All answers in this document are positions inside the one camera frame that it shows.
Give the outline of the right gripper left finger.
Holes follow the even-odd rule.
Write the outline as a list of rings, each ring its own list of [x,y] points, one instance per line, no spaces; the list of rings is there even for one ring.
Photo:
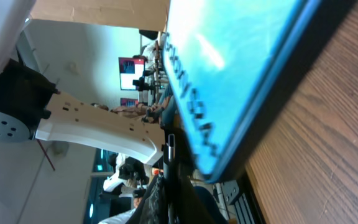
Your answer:
[[[165,195],[165,179],[155,176],[126,224],[165,224],[167,222],[167,197]]]

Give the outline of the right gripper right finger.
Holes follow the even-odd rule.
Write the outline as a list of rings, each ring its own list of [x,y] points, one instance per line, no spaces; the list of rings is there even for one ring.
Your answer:
[[[175,128],[175,161],[178,182],[174,207],[180,223],[227,224],[211,193],[204,187],[193,186],[188,176],[194,171],[189,142],[184,130]]]

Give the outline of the blue Samsung Galaxy smartphone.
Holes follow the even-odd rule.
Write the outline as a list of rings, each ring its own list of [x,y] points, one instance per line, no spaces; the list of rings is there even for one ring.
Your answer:
[[[235,179],[354,1],[172,1],[163,49],[197,169]]]

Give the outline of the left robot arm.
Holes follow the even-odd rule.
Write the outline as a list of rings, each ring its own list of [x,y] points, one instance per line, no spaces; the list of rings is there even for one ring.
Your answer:
[[[0,1],[0,141],[65,141],[156,163],[164,130],[81,102],[11,58],[33,1]]]

